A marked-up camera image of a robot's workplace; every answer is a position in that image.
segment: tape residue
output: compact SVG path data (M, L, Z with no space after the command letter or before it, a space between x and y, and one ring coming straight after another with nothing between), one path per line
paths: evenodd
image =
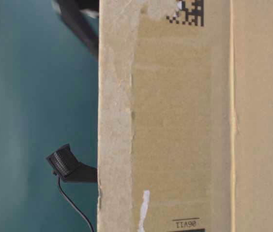
M145 232L144 230L144 220L147 214L148 204L150 203L150 191L145 190L143 194L143 203L140 210L140 222L138 223L137 232Z

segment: teal background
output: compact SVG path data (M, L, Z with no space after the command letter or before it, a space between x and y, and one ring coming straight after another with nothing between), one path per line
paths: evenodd
M70 143L96 167L97 97L97 62L50 0L0 0L0 232L89 231L45 157ZM96 229L97 185L62 187Z

